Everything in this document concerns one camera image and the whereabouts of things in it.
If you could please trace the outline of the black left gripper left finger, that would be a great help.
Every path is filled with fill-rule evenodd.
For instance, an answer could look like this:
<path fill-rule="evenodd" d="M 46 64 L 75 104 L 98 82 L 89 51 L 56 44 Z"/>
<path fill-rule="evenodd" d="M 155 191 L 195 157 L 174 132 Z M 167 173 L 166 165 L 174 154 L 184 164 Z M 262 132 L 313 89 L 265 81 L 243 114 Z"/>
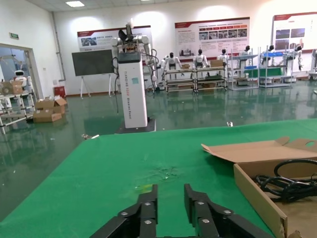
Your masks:
<path fill-rule="evenodd" d="M 92 238 L 155 238 L 158 223 L 158 185 L 140 194 L 137 202 L 108 220 Z"/>

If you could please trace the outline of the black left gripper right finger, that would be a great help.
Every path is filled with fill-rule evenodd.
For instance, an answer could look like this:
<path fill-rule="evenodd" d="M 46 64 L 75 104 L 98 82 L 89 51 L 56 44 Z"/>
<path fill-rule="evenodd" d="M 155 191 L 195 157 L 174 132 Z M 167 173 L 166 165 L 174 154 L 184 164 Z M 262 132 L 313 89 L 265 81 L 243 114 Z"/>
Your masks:
<path fill-rule="evenodd" d="M 200 238 L 270 238 L 260 229 L 233 210 L 212 202 L 204 192 L 184 185 L 184 202 L 189 223 Z"/>

